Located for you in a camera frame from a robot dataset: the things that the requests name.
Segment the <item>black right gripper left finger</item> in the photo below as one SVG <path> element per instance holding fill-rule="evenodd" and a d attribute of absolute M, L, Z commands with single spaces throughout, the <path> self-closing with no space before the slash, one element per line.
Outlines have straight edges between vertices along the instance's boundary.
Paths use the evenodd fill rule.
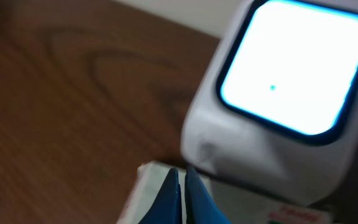
<path fill-rule="evenodd" d="M 178 170 L 171 168 L 148 212 L 139 224 L 182 224 Z"/>

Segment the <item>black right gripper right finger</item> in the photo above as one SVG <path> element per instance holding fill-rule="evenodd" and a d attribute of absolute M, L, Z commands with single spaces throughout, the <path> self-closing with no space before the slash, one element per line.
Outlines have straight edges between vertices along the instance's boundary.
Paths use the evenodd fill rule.
<path fill-rule="evenodd" d="M 187 224 L 230 224 L 214 203 L 193 166 L 186 170 L 185 203 Z"/>

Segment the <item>white green medicine box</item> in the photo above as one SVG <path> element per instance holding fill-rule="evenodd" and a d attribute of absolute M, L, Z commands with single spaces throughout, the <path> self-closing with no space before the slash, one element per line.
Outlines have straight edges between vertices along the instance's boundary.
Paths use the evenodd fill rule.
<path fill-rule="evenodd" d="M 152 161 L 137 170 L 137 180 L 118 223 L 139 223 L 153 204 L 171 168 L 178 170 L 182 223 L 186 223 L 186 170 Z M 230 223 L 332 223 L 328 212 L 275 200 L 199 174 L 216 206 Z"/>

